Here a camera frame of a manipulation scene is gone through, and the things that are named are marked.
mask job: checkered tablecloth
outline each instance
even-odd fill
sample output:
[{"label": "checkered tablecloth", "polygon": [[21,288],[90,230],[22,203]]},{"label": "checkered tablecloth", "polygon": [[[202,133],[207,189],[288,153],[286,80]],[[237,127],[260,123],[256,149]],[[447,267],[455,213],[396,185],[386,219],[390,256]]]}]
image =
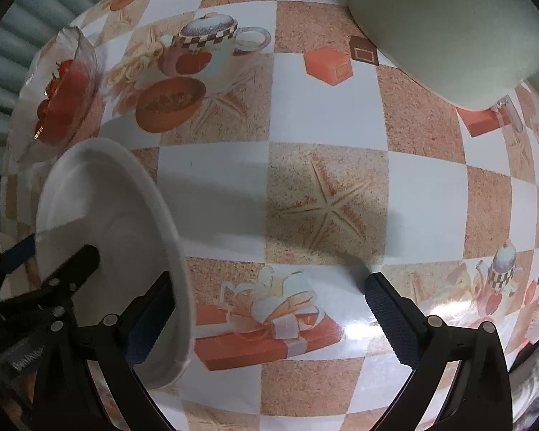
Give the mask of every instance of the checkered tablecloth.
[{"label": "checkered tablecloth", "polygon": [[[176,429],[369,429],[410,369],[369,334],[371,311],[348,269],[357,260],[421,303],[463,264],[474,279],[477,264],[490,265],[510,240],[517,291],[497,327],[508,364],[515,359],[532,282],[539,295],[539,99],[527,86],[510,95],[523,132],[508,125],[472,137],[453,106],[382,53],[378,66],[351,60],[353,76],[338,85],[306,73],[304,53],[349,54],[349,39],[363,37],[345,0],[135,0],[110,11],[111,1],[74,21],[107,72],[210,12],[263,27],[272,40],[244,82],[209,96],[184,125],[147,133],[133,111],[116,113],[117,101],[100,94],[74,142],[108,137],[144,164],[183,238],[197,304],[271,265],[303,272],[345,329],[335,345],[242,368],[209,371],[194,357],[175,386],[152,393]],[[19,172],[6,159],[3,231],[18,239],[33,231],[51,166]]]}]

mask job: brown bowl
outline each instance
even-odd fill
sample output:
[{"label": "brown bowl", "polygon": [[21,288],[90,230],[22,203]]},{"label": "brown bowl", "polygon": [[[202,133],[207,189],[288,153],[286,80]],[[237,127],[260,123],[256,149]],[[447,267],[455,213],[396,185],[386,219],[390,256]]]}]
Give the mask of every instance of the brown bowl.
[{"label": "brown bowl", "polygon": [[203,82],[192,77],[173,77],[155,83],[141,93],[135,120],[148,133],[163,133],[180,126],[198,111],[206,94]]}]

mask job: cup handle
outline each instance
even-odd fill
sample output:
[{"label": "cup handle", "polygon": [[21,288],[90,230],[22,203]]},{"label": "cup handle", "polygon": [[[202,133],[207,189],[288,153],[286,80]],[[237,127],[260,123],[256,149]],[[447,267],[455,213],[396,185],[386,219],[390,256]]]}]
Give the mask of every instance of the cup handle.
[{"label": "cup handle", "polygon": [[242,50],[242,51],[259,51],[259,50],[263,50],[264,48],[266,48],[268,46],[268,44],[271,42],[271,34],[266,29],[264,29],[263,27],[239,27],[237,29],[237,31],[236,31],[235,37],[237,38],[237,36],[239,34],[244,33],[244,32],[259,32],[260,34],[262,34],[264,36],[264,41],[262,43],[260,43],[260,45],[257,45],[254,48],[237,46],[237,45],[241,45],[241,44],[239,44],[239,42],[236,41],[236,48],[234,49],[234,51],[236,49],[237,50]]}]

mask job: screw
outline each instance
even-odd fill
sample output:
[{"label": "screw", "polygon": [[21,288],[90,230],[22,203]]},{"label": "screw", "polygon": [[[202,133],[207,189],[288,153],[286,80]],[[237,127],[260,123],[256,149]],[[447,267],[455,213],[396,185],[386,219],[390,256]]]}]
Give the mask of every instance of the screw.
[{"label": "screw", "polygon": [[62,327],[64,327],[64,323],[62,321],[54,321],[50,326],[50,330],[52,332],[58,332],[60,329],[62,329]]},{"label": "screw", "polygon": [[495,325],[492,322],[485,321],[483,323],[483,329],[485,332],[489,332],[490,334],[493,334],[493,332],[495,332]]},{"label": "screw", "polygon": [[52,311],[52,314],[54,314],[54,317],[55,318],[60,318],[64,315],[64,313],[66,312],[66,310],[64,309],[63,306],[56,306],[53,311]]},{"label": "screw", "polygon": [[109,314],[104,318],[103,322],[105,326],[113,326],[114,324],[116,324],[116,322],[118,322],[118,316],[116,316],[115,314]]},{"label": "screw", "polygon": [[427,322],[429,322],[429,325],[434,328],[440,328],[443,326],[443,319],[441,319],[439,316],[429,316],[427,318]]}]

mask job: white plate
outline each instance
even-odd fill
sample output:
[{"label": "white plate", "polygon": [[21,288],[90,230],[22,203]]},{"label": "white plate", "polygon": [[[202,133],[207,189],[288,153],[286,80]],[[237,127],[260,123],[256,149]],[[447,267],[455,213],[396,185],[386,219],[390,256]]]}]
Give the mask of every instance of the white plate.
[{"label": "white plate", "polygon": [[194,304],[180,237],[150,176],[116,142],[87,139],[67,151],[44,185],[36,217],[36,259],[46,279],[83,245],[100,267],[74,295],[79,326],[121,314],[170,271],[176,309],[148,358],[134,367],[148,389],[170,384],[194,348]]}]

